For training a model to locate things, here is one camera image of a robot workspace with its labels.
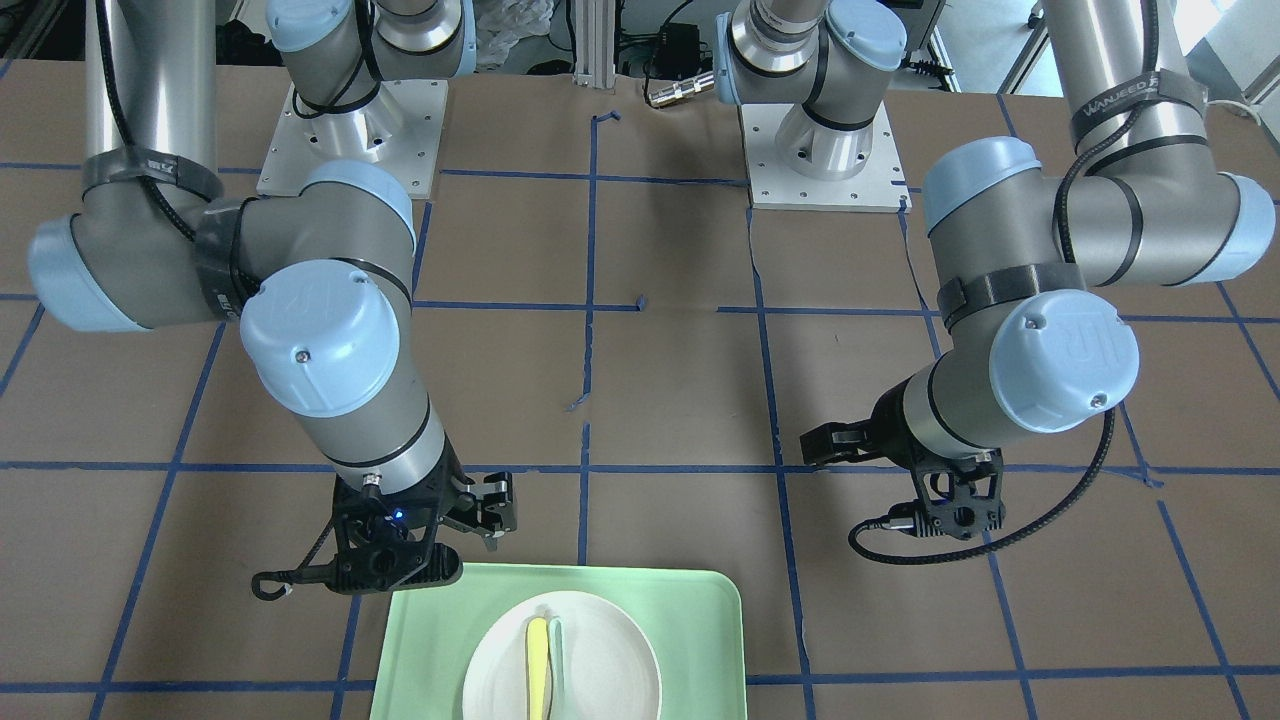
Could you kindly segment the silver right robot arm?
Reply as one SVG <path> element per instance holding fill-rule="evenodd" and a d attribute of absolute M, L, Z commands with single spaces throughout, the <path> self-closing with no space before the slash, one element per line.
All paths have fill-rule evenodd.
<path fill-rule="evenodd" d="M 410 196 L 370 161 L 333 159 L 293 197 L 225 197 L 212 20 L 206 1 L 88 3 L 83 209 L 37 229 L 32 284 L 79 332 L 239 324 L 266 392 L 335 469 L 321 533 L 335 557 L 256 574 L 259 598 L 452 584 L 463 564 L 438 528 L 494 547 L 516 528 L 515 483 L 465 474 L 413 361 Z"/>

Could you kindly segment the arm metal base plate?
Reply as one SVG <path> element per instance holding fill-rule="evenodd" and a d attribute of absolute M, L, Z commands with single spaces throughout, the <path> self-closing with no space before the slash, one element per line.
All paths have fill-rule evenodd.
<path fill-rule="evenodd" d="M 836 131 L 797 104 L 740 108 L 751 204 L 800 211 L 910 211 L 908 183 L 888 113 Z"/>
<path fill-rule="evenodd" d="M 269 143 L 257 191 L 296 196 L 306 178 L 335 159 L 369 161 L 394 176 L 412 199 L 430 199 L 445 119 L 445 79 L 384 82 L 366 106 L 314 119 L 297 111 L 289 88 Z"/>

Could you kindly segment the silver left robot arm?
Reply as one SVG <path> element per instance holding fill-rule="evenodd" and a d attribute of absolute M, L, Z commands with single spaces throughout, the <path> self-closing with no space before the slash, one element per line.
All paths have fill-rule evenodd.
<path fill-rule="evenodd" d="M 1078 427 L 1137 380 L 1137 340 L 1094 293 L 1229 281 L 1267 251 L 1267 191 L 1220 172 L 1204 88 L 1166 1 L 1047 1 L 1076 159 L 1047 177 L 1034 149 L 982 138 L 927 173 L 923 209 L 952 348 L 870 418 L 801 437 L 806 464 L 968 460 Z"/>

